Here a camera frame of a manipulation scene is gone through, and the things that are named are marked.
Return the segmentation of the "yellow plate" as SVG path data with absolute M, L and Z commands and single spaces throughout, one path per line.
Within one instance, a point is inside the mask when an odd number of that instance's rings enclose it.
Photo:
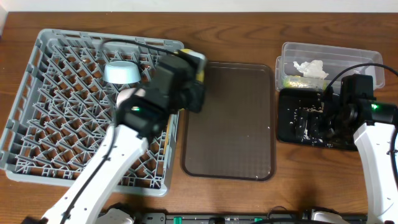
M 207 58 L 199 52 L 193 51 L 191 49 L 181 49 L 177 50 L 177 53 L 181 58 L 187 60 L 195 70 L 196 79 L 199 82 L 204 82 L 205 79 L 205 66 L 207 63 Z

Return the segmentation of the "light blue bowl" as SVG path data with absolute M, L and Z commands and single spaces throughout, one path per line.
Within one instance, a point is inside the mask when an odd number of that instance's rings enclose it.
M 103 80 L 113 84 L 131 84 L 141 80 L 138 66 L 128 61 L 113 61 L 105 65 Z

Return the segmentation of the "colourful snack wrapper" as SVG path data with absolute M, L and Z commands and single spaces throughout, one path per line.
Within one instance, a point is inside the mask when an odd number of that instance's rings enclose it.
M 316 88 L 324 90 L 329 83 L 328 80 L 287 76 L 282 81 L 282 88 Z

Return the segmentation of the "white paper napkin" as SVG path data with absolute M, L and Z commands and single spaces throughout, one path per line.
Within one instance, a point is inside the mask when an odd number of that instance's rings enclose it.
M 323 62 L 321 60 L 312 60 L 301 64 L 294 61 L 294 67 L 306 78 L 324 80 L 329 75 L 323 70 Z

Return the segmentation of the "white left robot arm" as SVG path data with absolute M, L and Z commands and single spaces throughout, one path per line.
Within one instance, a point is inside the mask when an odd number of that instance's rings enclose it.
M 201 81 L 178 84 L 150 82 L 123 90 L 117 97 L 116 120 L 77 180 L 39 220 L 24 223 L 134 223 L 132 215 L 110 208 L 100 211 L 126 171 L 143 156 L 152 138 L 180 109 L 199 112 L 205 87 Z

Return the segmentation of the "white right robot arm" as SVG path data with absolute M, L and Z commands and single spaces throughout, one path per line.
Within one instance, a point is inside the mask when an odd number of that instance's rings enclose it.
M 397 223 L 397 106 L 379 103 L 373 78 L 341 80 L 339 103 L 324 110 L 324 138 L 355 146 L 368 198 L 368 223 Z

